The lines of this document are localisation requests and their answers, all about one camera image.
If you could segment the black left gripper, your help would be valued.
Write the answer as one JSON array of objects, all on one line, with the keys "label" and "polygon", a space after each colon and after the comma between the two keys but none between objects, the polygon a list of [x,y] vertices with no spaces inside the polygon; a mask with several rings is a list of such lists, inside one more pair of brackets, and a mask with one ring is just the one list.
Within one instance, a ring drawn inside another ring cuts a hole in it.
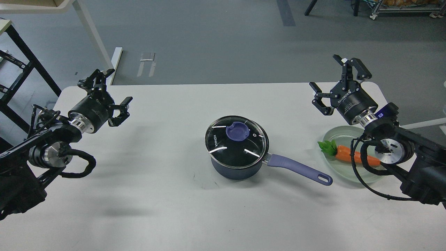
[{"label": "black left gripper", "polygon": [[[118,127],[130,116],[128,109],[133,97],[126,97],[116,105],[106,92],[106,80],[115,71],[113,68],[105,71],[96,69],[89,77],[78,81],[77,86],[88,95],[68,112],[68,117],[70,124],[77,127],[81,133],[94,134],[105,122],[108,122],[110,127]],[[115,110],[119,111],[119,115],[113,117]]]}]

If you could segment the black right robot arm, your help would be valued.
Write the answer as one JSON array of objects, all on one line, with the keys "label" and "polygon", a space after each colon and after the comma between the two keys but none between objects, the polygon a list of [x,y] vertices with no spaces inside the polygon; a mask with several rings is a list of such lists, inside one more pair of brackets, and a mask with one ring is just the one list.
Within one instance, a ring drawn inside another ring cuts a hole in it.
[{"label": "black right robot arm", "polygon": [[[417,135],[397,121],[398,107],[392,102],[381,110],[361,87],[372,74],[360,59],[333,55],[341,65],[341,79],[323,93],[316,83],[312,104],[325,116],[335,110],[349,125],[360,124],[364,131],[351,140],[347,162],[360,183],[387,200],[418,201],[422,204],[445,204],[445,147]],[[357,164],[374,175],[393,175],[400,182],[405,197],[386,195],[370,188],[357,170]]]}]

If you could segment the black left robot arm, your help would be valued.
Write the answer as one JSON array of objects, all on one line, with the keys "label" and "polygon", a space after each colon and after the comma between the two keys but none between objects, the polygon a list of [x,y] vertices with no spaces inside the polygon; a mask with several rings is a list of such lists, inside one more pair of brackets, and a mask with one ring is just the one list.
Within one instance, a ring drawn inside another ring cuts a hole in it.
[{"label": "black left robot arm", "polygon": [[105,123],[117,127],[129,117],[126,97],[116,104],[107,92],[106,81],[114,69],[95,70],[77,86],[86,91],[67,116],[59,110],[33,106],[27,138],[1,153],[1,219],[25,213],[45,201],[46,188],[58,176],[83,178],[96,167],[94,156],[74,149],[84,133],[94,134]]}]

